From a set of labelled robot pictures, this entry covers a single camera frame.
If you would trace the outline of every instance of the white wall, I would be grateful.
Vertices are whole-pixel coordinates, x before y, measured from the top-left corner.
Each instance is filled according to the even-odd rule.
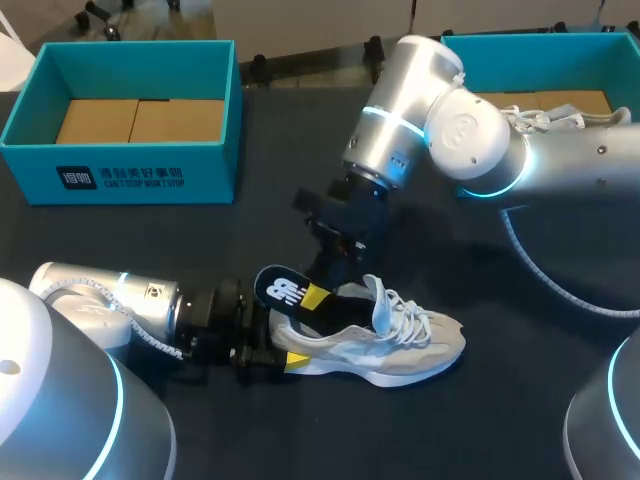
[[[463,34],[547,27],[559,21],[590,25],[599,6],[600,0],[418,0],[413,31],[440,35],[452,29]]]
[[[640,22],[640,0],[607,0],[600,15],[603,25],[626,26],[633,20]]]
[[[409,30],[411,0],[213,0],[216,35],[236,41],[238,60],[363,43]]]

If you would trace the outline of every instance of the white shoelace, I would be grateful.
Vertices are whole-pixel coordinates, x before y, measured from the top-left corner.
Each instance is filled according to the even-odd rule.
[[[391,309],[396,312],[401,312],[402,320],[397,325],[392,323],[389,334],[380,337],[380,340],[391,340],[398,345],[429,343],[431,340],[429,311],[418,306],[413,300],[405,302],[395,290],[387,289],[386,292],[389,297]]]
[[[585,128],[580,114],[551,120],[543,110],[520,111],[516,105],[500,110],[507,121],[520,133],[544,133],[550,130],[575,130]]]

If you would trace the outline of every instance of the black tabletop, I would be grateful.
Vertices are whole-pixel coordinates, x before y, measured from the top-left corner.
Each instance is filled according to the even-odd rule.
[[[251,282],[270,263],[304,268],[316,245],[290,202],[339,173],[368,94],[247,91],[233,205],[29,207],[0,162],[0,276],[27,285],[41,263],[60,261],[196,286]],[[2,123],[14,100],[0,96]],[[497,212],[460,203],[428,165],[392,203],[391,245],[374,273],[464,325],[459,363],[393,391],[336,375],[247,387],[229,368],[171,368],[134,348],[128,366],[175,423],[177,480],[570,478],[566,408],[632,325],[555,296],[513,255]],[[613,308],[640,304],[636,219],[635,205],[514,213],[545,271]]]

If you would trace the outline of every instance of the shoe insole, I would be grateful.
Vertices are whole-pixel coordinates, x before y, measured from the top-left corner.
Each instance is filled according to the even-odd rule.
[[[256,276],[254,290],[266,307],[304,323],[322,336],[338,333],[349,325],[371,326],[372,300],[338,296],[281,265],[263,268]]]

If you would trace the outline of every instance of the open box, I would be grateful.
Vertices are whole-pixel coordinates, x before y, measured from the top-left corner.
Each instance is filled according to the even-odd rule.
[[[0,151],[32,205],[230,203],[241,120],[231,41],[47,44]]]
[[[640,119],[640,50],[628,33],[442,37],[465,68],[465,86],[498,108],[593,114],[626,106]]]

